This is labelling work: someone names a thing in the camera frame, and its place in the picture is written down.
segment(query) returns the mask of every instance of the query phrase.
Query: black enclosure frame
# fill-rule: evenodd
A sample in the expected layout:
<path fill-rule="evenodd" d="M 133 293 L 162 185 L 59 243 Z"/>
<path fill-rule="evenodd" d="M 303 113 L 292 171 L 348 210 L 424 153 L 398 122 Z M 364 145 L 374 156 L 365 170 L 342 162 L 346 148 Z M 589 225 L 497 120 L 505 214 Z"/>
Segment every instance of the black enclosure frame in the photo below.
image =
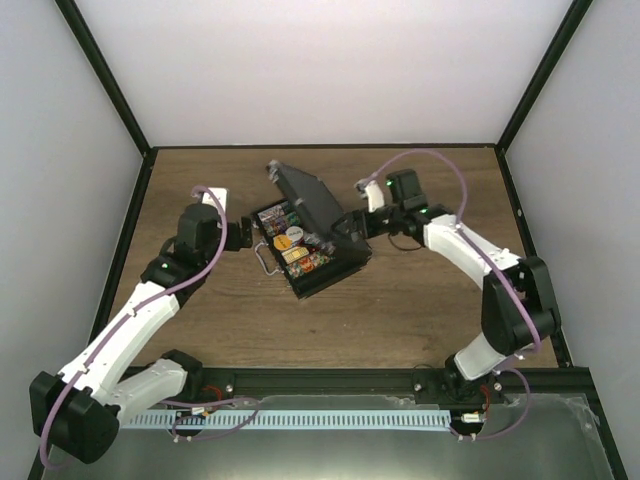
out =
<path fill-rule="evenodd" d="M 55 0 L 60 12 L 67 23 L 87 59 L 93 67 L 98 79 L 102 83 L 106 93 L 111 99 L 118 115 L 129 131 L 142 156 L 142 165 L 135 184 L 135 189 L 127 215 L 125 217 L 122 232 L 118 240 L 116 252 L 109 270 L 106 285 L 100 300 L 98 312 L 91 331 L 91 340 L 106 326 L 111 307 L 114 302 L 116 290 L 125 259 L 131 244 L 135 227 L 140 214 L 140 209 L 145 197 L 147 186 L 151 178 L 153 165 L 158 151 L 163 148 L 204 148 L 198 147 L 152 147 L 146 140 L 140 125 L 138 124 L 127 100 L 124 97 L 118 83 L 103 57 L 88 25 L 82 17 L 74 0 Z M 527 118 L 546 81 L 554 67 L 560 60 L 564 50 L 569 44 L 574 32 L 577 30 L 582 18 L 587 13 L 592 0 L 573 0 L 564 16 L 556 34 L 554 35 L 546 53 L 540 61 L 529 85 L 527 86 L 517 108 L 513 112 L 500 140 L 497 144 L 486 143 L 461 143 L 461 144 L 364 144 L 364 145 L 252 145 L 252 146 L 211 146 L 209 148 L 398 148 L 398 147 L 425 147 L 425 148 L 469 148 L 489 147 L 493 148 L 498 159 L 498 165 L 502 173 L 509 201 L 514 213 L 514 218 L 527 255 L 535 255 L 536 250 L 522 211 L 518 193 L 509 172 L 506 159 L 506 151 L 516 137 L 520 127 Z M 616 479 L 626 479 L 627 475 L 613 440 L 611 430 L 607 423 L 600 399 L 591 378 L 588 368 L 573 366 L 569 350 L 563 333 L 560 331 L 551 338 L 553 350 L 559 368 L 522 369 L 527 377 L 531 390 L 536 393 L 582 393 L 586 396 L 592 411 L 599 417 L 598 431 L 605 447 L 612 472 Z M 133 367 L 129 373 L 135 373 Z M 399 395 L 414 397 L 416 402 L 426 402 L 419 393 L 414 391 L 414 384 L 419 381 L 416 375 L 426 375 L 424 370 L 414 369 L 262 369 L 262 368 L 207 368 L 205 375 L 209 379 L 216 379 L 218 384 L 232 385 L 234 394 L 249 396 L 268 396 L 278 394 L 330 394 L 353 395 L 358 393 L 379 393 L 385 395 Z M 523 387 L 518 380 L 511 375 L 500 377 L 505 393 L 521 393 Z M 439 403 L 442 408 L 453 408 L 456 405 Z M 44 469 L 38 456 L 34 461 L 29 478 L 38 479 L 43 475 Z"/>

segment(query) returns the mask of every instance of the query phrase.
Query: gray metal surface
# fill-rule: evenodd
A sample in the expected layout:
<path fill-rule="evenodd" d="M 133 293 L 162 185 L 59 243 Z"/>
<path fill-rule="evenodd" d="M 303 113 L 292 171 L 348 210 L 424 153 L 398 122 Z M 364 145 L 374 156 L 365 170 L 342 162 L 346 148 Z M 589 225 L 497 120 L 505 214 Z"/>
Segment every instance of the gray metal surface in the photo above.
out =
<path fill-rule="evenodd" d="M 487 429 L 503 428 L 520 412 L 521 406 L 493 406 Z M 475 444 L 447 433 L 344 430 L 246 431 L 175 444 L 164 431 L 123 430 L 100 461 L 45 478 L 610 479 L 594 421 L 582 399 L 538 395 L 519 429 Z M 54 459 L 62 459 L 59 452 Z"/>

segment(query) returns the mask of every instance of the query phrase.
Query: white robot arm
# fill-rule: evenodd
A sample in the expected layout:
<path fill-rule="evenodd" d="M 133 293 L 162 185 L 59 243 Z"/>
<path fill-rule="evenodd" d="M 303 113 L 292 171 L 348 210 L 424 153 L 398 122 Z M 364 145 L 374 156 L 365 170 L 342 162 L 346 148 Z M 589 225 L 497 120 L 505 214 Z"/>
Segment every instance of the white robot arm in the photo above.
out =
<path fill-rule="evenodd" d="M 31 383 L 35 433 L 45 431 L 52 444 L 84 463 L 100 458 L 120 425 L 135 415 L 166 398 L 191 400 L 200 390 L 202 364 L 177 350 L 141 373 L 121 379 L 153 334 L 204 284 L 219 250 L 251 247 L 248 218 L 242 224 L 220 223 L 225 219 L 226 189 L 207 191 L 215 195 L 217 204 L 204 193 L 200 202 L 185 209 L 177 235 L 165 242 L 126 305 L 100 335 L 56 376 L 41 372 Z M 151 297 L 155 300 L 146 302 Z M 66 398 L 52 417 L 55 402 L 65 391 Z"/>
<path fill-rule="evenodd" d="M 403 233 L 423 247 L 437 252 L 462 270 L 483 291 L 481 333 L 466 347 L 452 355 L 445 364 L 447 383 L 455 395 L 473 382 L 484 378 L 509 356 L 528 348 L 532 332 L 505 286 L 491 265 L 476 248 L 511 282 L 512 290 L 522 297 L 540 338 L 560 328 L 560 316 L 548 270 L 538 257 L 520 258 L 508 249 L 489 242 L 466 225 L 456 223 L 456 216 L 441 205 L 430 206 L 413 170 L 387 175 L 393 205 L 385 205 L 384 195 L 375 180 L 356 184 L 366 199 L 366 210 L 356 219 L 365 238 L 383 233 Z"/>

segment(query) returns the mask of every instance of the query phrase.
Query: wooden board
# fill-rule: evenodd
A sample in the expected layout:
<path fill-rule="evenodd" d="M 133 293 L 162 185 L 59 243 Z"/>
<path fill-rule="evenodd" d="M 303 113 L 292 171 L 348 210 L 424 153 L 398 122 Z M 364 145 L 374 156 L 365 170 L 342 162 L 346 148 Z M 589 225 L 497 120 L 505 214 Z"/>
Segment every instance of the wooden board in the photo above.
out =
<path fill-rule="evenodd" d="M 175 235 L 194 185 L 230 190 L 231 220 L 282 198 L 265 166 L 272 159 L 319 175 L 345 210 L 361 208 L 355 182 L 401 152 L 396 149 L 161 150 L 127 256 L 114 310 L 140 273 Z M 469 184 L 465 223 L 493 243 L 522 254 L 504 184 L 491 149 L 441 150 Z M 432 203 L 456 209 L 454 174 L 442 162 L 415 155 L 395 169 L 414 168 Z M 411 240 L 398 238 L 403 246 Z M 439 255 L 404 253 L 386 237 L 370 241 L 364 270 L 299 301 L 282 275 L 267 277 L 252 250 L 226 252 L 206 284 L 147 344 L 134 364 L 177 348 L 209 366 L 441 366 L 480 332 L 481 293 Z M 555 366 L 550 343 L 527 366 Z"/>

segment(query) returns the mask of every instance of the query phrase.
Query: open black box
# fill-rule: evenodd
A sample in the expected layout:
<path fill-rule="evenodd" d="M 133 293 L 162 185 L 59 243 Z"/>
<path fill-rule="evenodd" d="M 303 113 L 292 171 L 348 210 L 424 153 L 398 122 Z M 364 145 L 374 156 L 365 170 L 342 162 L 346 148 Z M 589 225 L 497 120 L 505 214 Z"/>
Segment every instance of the open black box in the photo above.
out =
<path fill-rule="evenodd" d="M 272 161 L 267 170 L 272 181 L 286 198 L 256 210 L 251 216 L 298 298 L 309 297 L 356 273 L 366 265 L 371 257 L 371 248 L 357 232 L 348 235 L 340 233 L 335 228 L 344 218 L 345 212 L 320 178 L 277 161 Z M 328 263 L 312 266 L 312 270 L 300 276 L 291 274 L 291 265 L 308 259 L 313 254 L 287 263 L 284 258 L 285 252 L 275 247 L 276 234 L 283 232 L 268 231 L 260 214 L 280 205 L 288 205 L 297 215 L 302 229 L 314 234 L 324 245 L 320 250 L 330 252 Z"/>

